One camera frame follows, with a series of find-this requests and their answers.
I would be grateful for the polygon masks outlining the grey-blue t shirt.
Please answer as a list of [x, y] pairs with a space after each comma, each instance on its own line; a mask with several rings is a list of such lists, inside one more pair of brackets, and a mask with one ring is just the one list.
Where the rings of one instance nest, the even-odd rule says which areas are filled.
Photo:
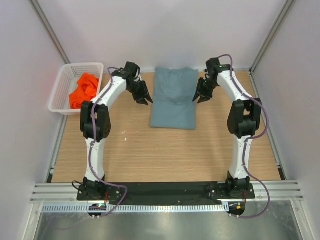
[[154, 73], [153, 106], [150, 126], [165, 129], [196, 129], [193, 97], [199, 71], [185, 67], [157, 67]]

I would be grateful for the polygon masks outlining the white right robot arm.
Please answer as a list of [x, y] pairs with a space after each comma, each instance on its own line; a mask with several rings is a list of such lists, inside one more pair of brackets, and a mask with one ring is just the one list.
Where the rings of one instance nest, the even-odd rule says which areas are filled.
[[225, 183], [209, 185], [211, 198], [254, 199], [255, 193], [248, 174], [250, 150], [260, 128], [262, 103], [252, 97], [237, 80], [232, 64], [221, 64], [219, 57], [206, 63], [205, 76], [199, 78], [194, 101], [203, 103], [213, 98], [214, 89], [221, 87], [232, 105], [227, 118], [227, 129], [233, 135], [231, 166]]

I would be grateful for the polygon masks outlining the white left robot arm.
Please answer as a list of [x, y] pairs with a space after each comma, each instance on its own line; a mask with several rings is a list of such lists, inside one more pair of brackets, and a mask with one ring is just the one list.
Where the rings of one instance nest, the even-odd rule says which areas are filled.
[[84, 101], [80, 109], [80, 131], [87, 148], [87, 167], [82, 183], [78, 187], [77, 200], [98, 201], [120, 200], [128, 190], [125, 185], [109, 183], [105, 180], [104, 149], [112, 124], [110, 108], [125, 91], [140, 105], [153, 102], [147, 84], [142, 80], [141, 68], [134, 62], [126, 62], [124, 67], [108, 68], [109, 82], [92, 100]]

